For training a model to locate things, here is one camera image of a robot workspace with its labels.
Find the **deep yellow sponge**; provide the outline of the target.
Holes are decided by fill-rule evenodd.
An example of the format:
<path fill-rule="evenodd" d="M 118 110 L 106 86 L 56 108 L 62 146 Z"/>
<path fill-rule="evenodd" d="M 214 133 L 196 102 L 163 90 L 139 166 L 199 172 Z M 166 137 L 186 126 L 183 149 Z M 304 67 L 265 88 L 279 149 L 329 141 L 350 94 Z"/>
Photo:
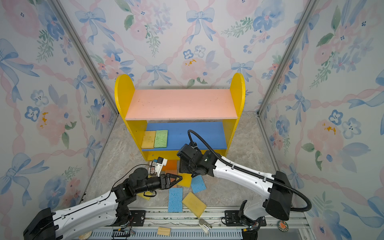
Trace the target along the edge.
<path fill-rule="evenodd" d="M 186 174 L 186 173 L 178 173 L 178 176 L 182 177 L 182 180 L 177 183 L 177 186 L 184 187 L 184 188 L 190 188 L 191 182 L 192 182 L 192 175 Z"/>

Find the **tan yellow sponge front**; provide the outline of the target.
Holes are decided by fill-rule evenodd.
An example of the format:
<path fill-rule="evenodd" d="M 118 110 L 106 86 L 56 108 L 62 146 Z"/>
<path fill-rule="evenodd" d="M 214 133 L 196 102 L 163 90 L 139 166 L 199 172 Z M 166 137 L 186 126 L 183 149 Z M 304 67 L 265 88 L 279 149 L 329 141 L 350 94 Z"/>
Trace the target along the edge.
<path fill-rule="evenodd" d="M 204 204 L 197 196 L 193 193 L 188 193 L 187 196 L 182 201 L 185 205 L 197 218 L 200 218 L 203 212 L 205 211 L 207 205 Z"/>

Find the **green sponge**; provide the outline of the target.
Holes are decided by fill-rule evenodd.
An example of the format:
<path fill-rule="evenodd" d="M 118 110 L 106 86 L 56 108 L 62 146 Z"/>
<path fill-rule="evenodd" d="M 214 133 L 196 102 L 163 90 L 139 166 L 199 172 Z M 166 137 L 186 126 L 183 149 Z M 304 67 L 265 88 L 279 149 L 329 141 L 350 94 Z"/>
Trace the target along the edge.
<path fill-rule="evenodd" d="M 168 130 L 158 130 L 155 135 L 154 148 L 166 148 L 168 145 Z"/>

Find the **dull yellow sponge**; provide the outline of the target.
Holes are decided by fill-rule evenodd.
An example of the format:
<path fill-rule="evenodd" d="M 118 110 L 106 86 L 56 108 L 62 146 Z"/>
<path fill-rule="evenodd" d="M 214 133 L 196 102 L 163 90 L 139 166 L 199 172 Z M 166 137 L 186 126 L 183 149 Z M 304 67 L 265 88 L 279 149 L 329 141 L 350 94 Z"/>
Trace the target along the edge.
<path fill-rule="evenodd" d="M 145 131 L 141 148 L 142 149 L 153 149 L 155 147 L 156 131 Z"/>

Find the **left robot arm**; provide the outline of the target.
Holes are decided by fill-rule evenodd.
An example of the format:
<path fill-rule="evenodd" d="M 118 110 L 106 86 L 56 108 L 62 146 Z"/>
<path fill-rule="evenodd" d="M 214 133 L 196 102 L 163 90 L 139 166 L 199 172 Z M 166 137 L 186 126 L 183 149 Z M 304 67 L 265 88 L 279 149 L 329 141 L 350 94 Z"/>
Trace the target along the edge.
<path fill-rule="evenodd" d="M 126 226 L 132 220 L 128 205 L 137 195 L 168 190 L 183 178 L 173 174 L 149 177 L 137 168 L 107 193 L 82 204 L 53 212 L 41 210 L 23 232 L 25 240 L 71 240 L 100 227 Z"/>

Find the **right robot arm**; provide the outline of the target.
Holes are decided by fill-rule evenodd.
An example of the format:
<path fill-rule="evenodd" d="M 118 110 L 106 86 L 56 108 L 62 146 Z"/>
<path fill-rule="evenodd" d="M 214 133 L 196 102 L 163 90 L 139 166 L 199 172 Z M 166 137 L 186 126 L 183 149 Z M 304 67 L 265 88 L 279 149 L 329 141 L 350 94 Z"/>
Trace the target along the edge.
<path fill-rule="evenodd" d="M 195 176 L 229 180 L 246 187 L 262 197 L 260 201 L 243 201 L 238 217 L 244 226 L 261 226 L 264 216 L 270 215 L 278 220 L 290 218 L 293 193 L 284 173 L 277 171 L 274 175 L 246 168 L 230 161 L 214 151 L 204 154 L 198 147 L 185 144 L 177 153 L 183 168 Z"/>

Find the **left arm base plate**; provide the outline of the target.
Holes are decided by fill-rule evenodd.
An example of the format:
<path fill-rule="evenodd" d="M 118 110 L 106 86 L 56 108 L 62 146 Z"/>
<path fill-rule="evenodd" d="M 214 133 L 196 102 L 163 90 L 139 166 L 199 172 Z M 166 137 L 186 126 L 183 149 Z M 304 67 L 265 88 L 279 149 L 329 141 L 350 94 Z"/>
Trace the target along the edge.
<path fill-rule="evenodd" d="M 145 210 L 133 210 L 124 214 L 120 226 L 143 227 L 146 219 Z"/>

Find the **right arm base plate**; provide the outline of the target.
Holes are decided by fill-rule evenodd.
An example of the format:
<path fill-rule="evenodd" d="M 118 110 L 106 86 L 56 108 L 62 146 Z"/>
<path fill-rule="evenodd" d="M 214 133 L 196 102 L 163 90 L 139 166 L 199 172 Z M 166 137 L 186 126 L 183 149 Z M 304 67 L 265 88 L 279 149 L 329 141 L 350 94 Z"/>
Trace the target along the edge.
<path fill-rule="evenodd" d="M 239 214 L 239 210 L 226 210 L 224 211 L 224 217 L 221 219 L 222 223 L 228 227 L 247 227 L 247 228 L 259 228 L 266 227 L 267 222 L 265 217 L 260 217 L 257 220 L 251 220 L 244 215 Z"/>

